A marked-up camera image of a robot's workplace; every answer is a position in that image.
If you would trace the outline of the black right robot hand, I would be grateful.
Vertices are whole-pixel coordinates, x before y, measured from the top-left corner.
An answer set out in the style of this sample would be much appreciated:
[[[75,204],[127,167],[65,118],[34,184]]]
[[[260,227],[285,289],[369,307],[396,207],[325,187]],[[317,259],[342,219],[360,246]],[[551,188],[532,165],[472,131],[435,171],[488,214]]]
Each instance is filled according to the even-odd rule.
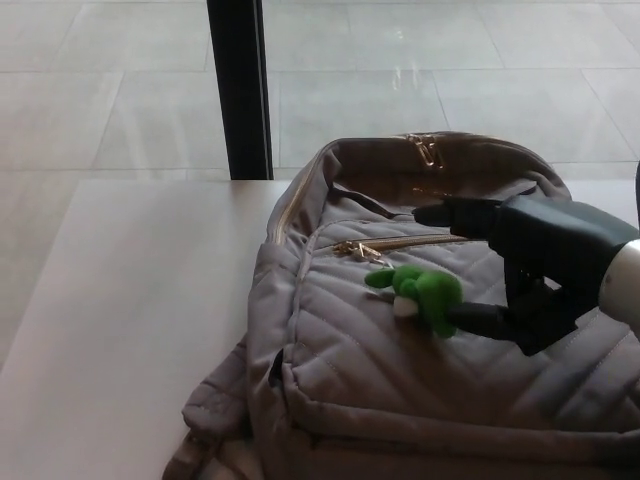
[[[572,200],[448,197],[413,212],[416,222],[483,240],[502,257],[507,303],[465,302],[447,320],[483,337],[511,341],[532,356],[599,309],[639,332],[639,231]]]

